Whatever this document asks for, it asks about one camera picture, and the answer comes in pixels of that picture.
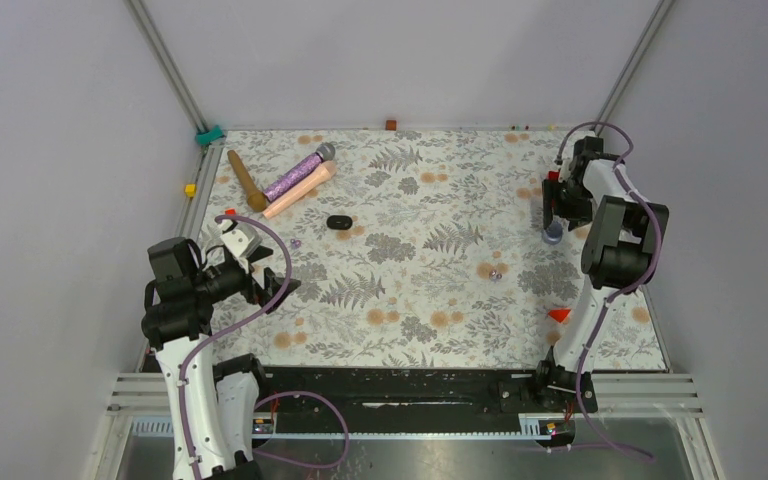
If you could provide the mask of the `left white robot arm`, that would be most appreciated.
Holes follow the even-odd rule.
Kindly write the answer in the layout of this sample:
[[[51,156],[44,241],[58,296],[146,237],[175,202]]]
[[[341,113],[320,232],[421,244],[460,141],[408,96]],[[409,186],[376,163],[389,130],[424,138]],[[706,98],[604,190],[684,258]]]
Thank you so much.
[[[213,362],[211,320],[215,304],[233,295],[270,313],[300,284],[271,269],[262,283],[254,279],[252,263],[273,253],[256,233],[226,233],[219,247],[223,260],[213,266],[184,237],[147,251],[154,278],[146,286],[141,329],[164,377],[176,479],[262,478],[251,426],[271,387],[252,354]]]

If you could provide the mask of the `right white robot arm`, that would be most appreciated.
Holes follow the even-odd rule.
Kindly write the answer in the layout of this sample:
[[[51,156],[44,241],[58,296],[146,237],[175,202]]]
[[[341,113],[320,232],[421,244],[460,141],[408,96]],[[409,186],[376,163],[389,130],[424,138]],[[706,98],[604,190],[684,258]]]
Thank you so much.
[[[612,307],[653,277],[669,219],[666,206],[647,200],[628,180],[621,157],[603,148],[598,137],[576,141],[572,158],[543,182],[545,239],[557,239],[561,227],[589,229],[579,300],[529,386],[533,401],[549,412],[597,410],[594,350]]]

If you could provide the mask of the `purple earbud case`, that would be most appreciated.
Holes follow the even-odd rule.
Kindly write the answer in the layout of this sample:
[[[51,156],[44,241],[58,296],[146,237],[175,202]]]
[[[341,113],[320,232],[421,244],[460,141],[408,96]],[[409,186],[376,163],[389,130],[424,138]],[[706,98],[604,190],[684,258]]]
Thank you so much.
[[[542,230],[541,238],[548,245],[559,244],[564,235],[564,227],[558,221],[553,221],[548,227]]]

